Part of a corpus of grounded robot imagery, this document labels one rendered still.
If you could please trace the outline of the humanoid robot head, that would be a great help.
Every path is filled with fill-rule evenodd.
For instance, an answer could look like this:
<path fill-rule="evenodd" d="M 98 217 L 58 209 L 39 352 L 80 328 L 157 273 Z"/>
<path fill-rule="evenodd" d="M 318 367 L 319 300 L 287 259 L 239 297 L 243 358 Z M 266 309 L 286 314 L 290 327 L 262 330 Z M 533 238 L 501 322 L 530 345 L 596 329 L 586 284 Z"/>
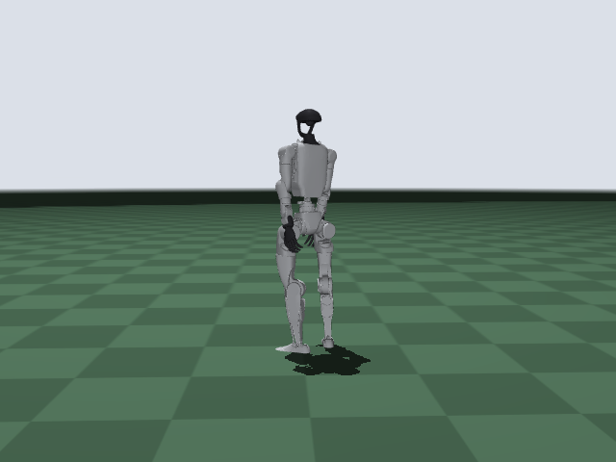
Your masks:
<path fill-rule="evenodd" d="M 306 109 L 297 114 L 295 118 L 297 121 L 297 131 L 299 135 L 304 139 L 303 143 L 320 145 L 315 140 L 315 134 L 312 134 L 312 131 L 315 123 L 321 122 L 321 115 L 313 109 Z M 300 123 L 306 123 L 306 125 L 310 126 L 310 129 L 307 134 L 301 132 Z"/>

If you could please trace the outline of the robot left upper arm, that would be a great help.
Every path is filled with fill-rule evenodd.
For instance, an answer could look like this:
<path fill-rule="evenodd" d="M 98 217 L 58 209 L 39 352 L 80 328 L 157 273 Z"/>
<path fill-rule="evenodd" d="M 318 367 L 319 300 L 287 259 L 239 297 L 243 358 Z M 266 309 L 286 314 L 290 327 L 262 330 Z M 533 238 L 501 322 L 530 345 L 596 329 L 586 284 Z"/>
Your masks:
<path fill-rule="evenodd" d="M 281 180 L 284 181 L 287 192 L 292 189 L 293 157 L 296 154 L 296 144 L 286 145 L 278 150 L 279 171 Z M 277 181 L 278 182 L 278 181 Z"/>

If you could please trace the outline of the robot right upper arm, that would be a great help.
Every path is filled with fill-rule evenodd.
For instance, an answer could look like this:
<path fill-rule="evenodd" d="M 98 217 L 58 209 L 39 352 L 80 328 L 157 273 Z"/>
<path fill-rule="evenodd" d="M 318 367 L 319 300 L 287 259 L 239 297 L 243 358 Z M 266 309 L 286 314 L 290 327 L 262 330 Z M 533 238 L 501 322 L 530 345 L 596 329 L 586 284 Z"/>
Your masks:
<path fill-rule="evenodd" d="M 327 148 L 328 150 L 328 164 L 327 164 L 327 176 L 326 176 L 326 185 L 325 188 L 323 190 L 323 193 L 327 193 L 329 192 L 330 188 L 331 188 L 331 180 L 332 180 L 332 176 L 333 176 L 333 169 L 334 169 L 334 163 L 337 159 L 337 153 L 336 151 Z"/>

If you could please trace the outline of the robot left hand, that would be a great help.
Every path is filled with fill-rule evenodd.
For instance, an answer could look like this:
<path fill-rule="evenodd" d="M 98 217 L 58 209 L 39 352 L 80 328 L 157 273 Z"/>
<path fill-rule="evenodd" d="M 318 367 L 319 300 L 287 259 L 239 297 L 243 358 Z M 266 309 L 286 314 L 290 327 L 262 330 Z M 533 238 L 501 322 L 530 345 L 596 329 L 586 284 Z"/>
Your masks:
<path fill-rule="evenodd" d="M 283 225 L 283 224 L 282 224 Z M 299 245 L 299 243 L 297 242 L 296 238 L 295 238 L 295 231 L 293 230 L 294 227 L 294 220 L 292 216 L 288 216 L 288 224 L 284 224 L 283 228 L 285 229 L 284 232 L 284 244 L 286 247 L 288 247 L 288 249 L 292 252 L 298 252 L 298 250 L 301 250 L 299 248 L 303 248 L 303 246 Z M 299 248 L 297 248 L 297 246 Z"/>

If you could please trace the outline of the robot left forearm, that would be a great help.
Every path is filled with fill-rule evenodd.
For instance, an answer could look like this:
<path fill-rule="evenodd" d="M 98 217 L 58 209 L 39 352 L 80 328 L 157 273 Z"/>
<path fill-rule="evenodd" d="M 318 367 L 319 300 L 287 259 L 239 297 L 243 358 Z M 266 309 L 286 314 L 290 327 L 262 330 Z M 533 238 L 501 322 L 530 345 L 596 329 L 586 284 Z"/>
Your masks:
<path fill-rule="evenodd" d="M 279 180 L 275 185 L 278 199 L 280 200 L 280 214 L 282 224 L 288 224 L 288 216 L 293 216 L 293 209 L 291 204 L 292 195 L 287 192 L 284 181 Z M 293 218 L 294 219 L 294 218 Z"/>

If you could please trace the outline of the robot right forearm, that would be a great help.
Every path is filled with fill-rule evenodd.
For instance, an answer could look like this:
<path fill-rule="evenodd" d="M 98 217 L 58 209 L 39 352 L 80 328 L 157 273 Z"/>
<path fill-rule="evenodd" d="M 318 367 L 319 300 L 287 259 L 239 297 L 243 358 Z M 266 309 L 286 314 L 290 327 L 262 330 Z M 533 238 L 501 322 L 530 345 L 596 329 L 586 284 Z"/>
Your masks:
<path fill-rule="evenodd" d="M 323 192 L 322 196 L 318 197 L 316 212 L 321 212 L 321 217 L 323 217 L 326 213 L 327 200 L 329 200 L 329 197 L 330 190 L 329 192 Z"/>

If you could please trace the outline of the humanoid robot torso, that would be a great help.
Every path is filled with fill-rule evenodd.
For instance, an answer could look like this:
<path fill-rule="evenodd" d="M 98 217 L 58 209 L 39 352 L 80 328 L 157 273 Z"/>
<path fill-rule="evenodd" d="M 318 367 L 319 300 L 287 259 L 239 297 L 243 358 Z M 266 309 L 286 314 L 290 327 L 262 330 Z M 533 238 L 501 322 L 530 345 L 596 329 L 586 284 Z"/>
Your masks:
<path fill-rule="evenodd" d="M 298 141 L 298 142 L 297 142 Z M 294 220 L 300 221 L 300 235 L 320 233 L 321 212 L 316 212 L 310 197 L 321 197 L 326 185 L 328 150 L 325 145 L 308 144 L 297 139 L 296 154 L 293 157 L 292 195 L 304 197 L 298 201 L 299 212 Z"/>

